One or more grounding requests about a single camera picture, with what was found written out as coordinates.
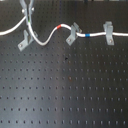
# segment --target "screw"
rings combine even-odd
[[[112,43],[112,42],[113,42],[113,40],[112,40],[112,39],[110,39],[109,41],[110,41],[110,43]]]
[[[22,9],[22,13],[24,13],[24,9]]]
[[[71,39],[68,39],[69,42],[71,42]]]
[[[23,47],[23,44],[20,44],[20,47]]]
[[[34,12],[34,8],[32,8],[32,11]]]

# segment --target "red band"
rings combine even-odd
[[[61,28],[61,25],[58,25],[58,26],[57,26],[57,29],[59,29],[59,28]]]

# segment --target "white clamp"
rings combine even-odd
[[[66,42],[71,46],[72,43],[77,39],[77,34],[76,33],[82,33],[82,30],[79,28],[79,26],[74,23],[71,26],[71,35],[66,39]]]
[[[112,37],[112,33],[113,33],[113,26],[112,26],[112,22],[105,22],[105,24],[103,25],[104,27],[104,31],[106,32],[106,40],[107,40],[107,44],[108,45],[114,45],[114,40]]]
[[[30,4],[29,4],[29,7],[27,8],[27,4],[25,3],[24,0],[20,0],[20,4],[22,6],[22,13],[24,13],[25,17],[26,17],[26,24],[28,25],[28,21],[30,22],[30,24],[32,24],[32,18],[31,18],[31,15],[34,11],[34,8],[33,8],[33,3],[34,3],[34,0],[30,0]],[[18,44],[18,48],[20,51],[23,51],[28,45],[30,45],[32,42],[34,41],[31,33],[24,30],[24,40]]]

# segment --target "blue band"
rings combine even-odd
[[[85,37],[90,37],[90,34],[85,34]]]

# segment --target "white cable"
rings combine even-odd
[[[53,33],[57,30],[57,28],[55,27],[55,28],[53,29],[53,31],[51,32],[50,36],[48,37],[48,39],[47,39],[45,42],[41,42],[41,41],[39,41],[39,40],[36,38],[36,36],[35,36],[35,34],[34,34],[33,30],[32,30],[32,26],[31,26],[30,22],[28,22],[28,28],[29,28],[30,33],[32,34],[33,38],[35,39],[35,41],[36,41],[39,45],[41,45],[41,46],[45,46],[45,45],[49,42],[49,40],[51,39]]]
[[[114,35],[114,36],[128,36],[127,33],[116,33],[116,32],[113,32],[112,35]]]
[[[41,42],[41,41],[39,41],[39,40],[36,38],[36,36],[35,36],[35,34],[34,34],[33,30],[32,30],[32,26],[31,26],[30,22],[28,23],[28,27],[29,27],[30,33],[32,34],[32,36],[33,36],[33,38],[35,39],[35,41],[36,41],[38,44],[42,45],[42,46],[45,46],[45,45],[49,42],[49,40],[50,40],[50,38],[52,37],[53,33],[57,30],[57,27],[55,27],[55,28],[53,29],[53,31],[51,32],[49,38],[48,38],[45,42]],[[67,29],[71,30],[71,27],[68,26],[68,25],[66,25],[66,24],[61,24],[61,27],[64,27],[64,28],[67,28]],[[89,37],[103,36],[103,35],[106,35],[106,32],[91,33],[91,34],[89,34]],[[115,32],[113,32],[113,35],[114,35],[114,36],[128,36],[127,33],[115,33]],[[77,36],[79,36],[79,37],[86,37],[86,34],[77,33]]]
[[[13,32],[14,30],[16,30],[23,22],[24,20],[26,19],[26,17],[24,17],[16,26],[14,26],[13,28],[7,30],[7,31],[4,31],[4,32],[0,32],[0,36],[3,36],[3,35],[6,35],[6,34],[9,34],[11,32]]]

